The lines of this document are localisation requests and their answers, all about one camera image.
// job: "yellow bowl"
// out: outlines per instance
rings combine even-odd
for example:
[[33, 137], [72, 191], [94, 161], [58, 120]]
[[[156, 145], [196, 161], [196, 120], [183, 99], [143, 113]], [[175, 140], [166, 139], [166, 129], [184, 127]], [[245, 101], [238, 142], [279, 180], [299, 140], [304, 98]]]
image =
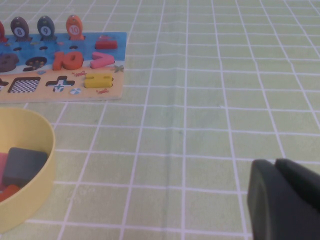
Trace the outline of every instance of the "yellow bowl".
[[42, 206], [51, 193], [56, 174], [55, 133], [40, 114], [0, 107], [0, 153], [8, 153], [12, 147], [42, 151], [48, 159], [26, 186], [0, 202], [0, 234], [23, 223]]

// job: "red fish peg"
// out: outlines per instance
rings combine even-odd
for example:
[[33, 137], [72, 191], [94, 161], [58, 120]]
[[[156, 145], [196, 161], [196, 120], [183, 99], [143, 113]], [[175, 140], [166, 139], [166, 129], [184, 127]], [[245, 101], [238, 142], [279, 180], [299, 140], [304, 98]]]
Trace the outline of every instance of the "red fish peg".
[[0, 21], [0, 43], [6, 43], [8, 39], [5, 37], [5, 27]]

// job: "wooden puzzle board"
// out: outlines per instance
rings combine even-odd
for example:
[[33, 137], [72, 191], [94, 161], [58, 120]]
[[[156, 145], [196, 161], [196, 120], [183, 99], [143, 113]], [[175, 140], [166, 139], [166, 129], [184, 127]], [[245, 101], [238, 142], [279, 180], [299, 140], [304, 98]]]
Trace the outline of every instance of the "wooden puzzle board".
[[[0, 103], [66, 102], [113, 100], [122, 96], [124, 84], [126, 32], [84, 33], [84, 40], [69, 40], [67, 33], [57, 33], [56, 41], [43, 41], [39, 34], [30, 34], [30, 42], [17, 42], [13, 35], [0, 43], [0, 59], [5, 54], [16, 54], [16, 68], [0, 73]], [[95, 49], [101, 36], [117, 41], [116, 49]], [[81, 52], [82, 67], [76, 70], [53, 70], [56, 52], [65, 55]], [[99, 52], [114, 57], [114, 64], [91, 68], [92, 53]], [[111, 74], [112, 87], [85, 88], [86, 74]]]

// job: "pink block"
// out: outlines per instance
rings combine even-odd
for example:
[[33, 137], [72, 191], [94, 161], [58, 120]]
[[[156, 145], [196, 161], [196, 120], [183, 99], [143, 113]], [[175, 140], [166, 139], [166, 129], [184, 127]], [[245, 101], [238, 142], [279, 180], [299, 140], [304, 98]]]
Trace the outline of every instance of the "pink block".
[[110, 64], [115, 63], [115, 58], [112, 55], [101, 53], [101, 52], [93, 52], [92, 53], [93, 61], [91, 61], [91, 68], [97, 69]]
[[8, 153], [2, 153], [0, 152], [0, 191], [5, 190], [6, 186], [2, 184], [2, 176], [5, 171], [6, 162], [8, 158]]

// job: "table surface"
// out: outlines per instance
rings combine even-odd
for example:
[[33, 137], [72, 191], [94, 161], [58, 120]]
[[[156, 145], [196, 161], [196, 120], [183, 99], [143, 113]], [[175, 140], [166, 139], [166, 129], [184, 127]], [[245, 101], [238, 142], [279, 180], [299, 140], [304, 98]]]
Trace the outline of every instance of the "table surface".
[[320, 2], [0, 0], [6, 30], [71, 14], [127, 32], [123, 96], [14, 105], [52, 123], [57, 175], [1, 240], [251, 240], [252, 160], [320, 173]]

